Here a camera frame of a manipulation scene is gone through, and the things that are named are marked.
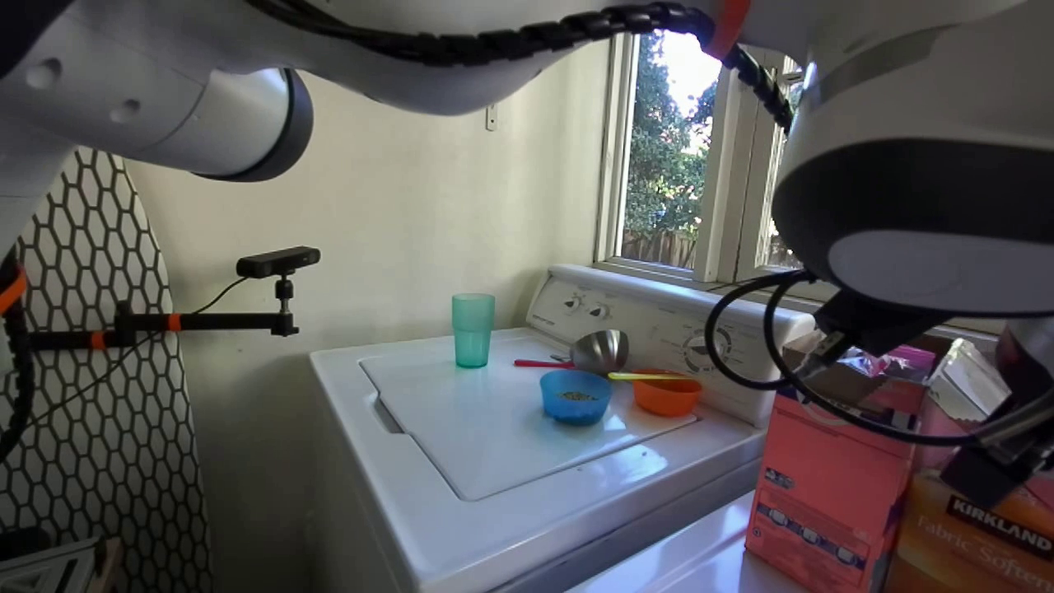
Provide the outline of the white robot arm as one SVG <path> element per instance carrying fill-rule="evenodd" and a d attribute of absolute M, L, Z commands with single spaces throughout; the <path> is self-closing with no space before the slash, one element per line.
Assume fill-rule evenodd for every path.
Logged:
<path fill-rule="evenodd" d="M 1006 398 L 949 434 L 996 508 L 1052 464 L 1054 0 L 0 0 L 0 210 L 80 149 L 273 185 L 320 86 L 406 120 L 516 111 L 571 59 L 686 37 L 779 137 L 772 222 L 828 348 L 990 321 Z"/>

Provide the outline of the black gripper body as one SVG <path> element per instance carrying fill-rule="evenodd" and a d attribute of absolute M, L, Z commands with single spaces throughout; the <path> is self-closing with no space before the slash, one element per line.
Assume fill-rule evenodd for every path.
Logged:
<path fill-rule="evenodd" d="M 941 481 L 979 508 L 997 508 L 1054 467 L 1054 315 L 1011 321 L 996 345 L 1011 395 L 970 428 Z"/>

